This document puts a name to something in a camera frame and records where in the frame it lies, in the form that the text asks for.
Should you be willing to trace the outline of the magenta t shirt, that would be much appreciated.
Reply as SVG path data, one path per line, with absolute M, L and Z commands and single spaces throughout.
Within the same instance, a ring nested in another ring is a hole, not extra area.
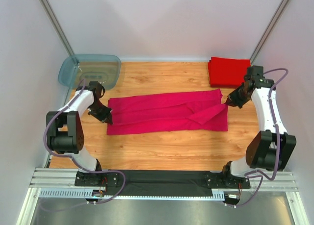
M 228 108 L 219 89 L 111 98 L 107 135 L 178 130 L 228 130 Z

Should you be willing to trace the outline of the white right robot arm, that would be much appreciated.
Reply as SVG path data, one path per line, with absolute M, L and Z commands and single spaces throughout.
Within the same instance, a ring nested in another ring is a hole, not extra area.
M 280 80 L 267 79 L 262 66 L 247 69 L 244 82 L 232 91 L 225 104 L 242 108 L 252 101 L 256 110 L 259 132 L 246 149 L 245 156 L 228 162 L 233 176 L 252 178 L 261 175 L 274 180 L 285 169 L 296 146 L 296 137 L 285 128 L 276 103 L 276 87 Z

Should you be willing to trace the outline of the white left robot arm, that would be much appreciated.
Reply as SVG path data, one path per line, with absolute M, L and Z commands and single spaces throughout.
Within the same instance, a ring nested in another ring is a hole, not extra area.
M 102 168 L 84 146 L 80 118 L 87 111 L 101 123 L 113 124 L 112 109 L 100 101 L 104 94 L 105 88 L 99 82 L 91 81 L 85 85 L 82 80 L 74 96 L 62 108 L 46 115 L 43 136 L 46 150 L 53 156 L 70 159 L 84 173 L 100 172 Z

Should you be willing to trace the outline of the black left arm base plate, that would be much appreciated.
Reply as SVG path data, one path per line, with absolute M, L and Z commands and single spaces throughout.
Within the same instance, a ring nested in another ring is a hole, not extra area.
M 117 187 L 123 182 L 123 176 L 119 173 L 86 173 L 78 171 L 76 174 L 75 186 L 83 187 Z

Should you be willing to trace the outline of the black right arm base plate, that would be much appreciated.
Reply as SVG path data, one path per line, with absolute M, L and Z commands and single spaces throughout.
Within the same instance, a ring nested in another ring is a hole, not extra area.
M 205 184 L 210 189 L 250 189 L 250 181 L 244 177 L 218 172 L 205 172 Z

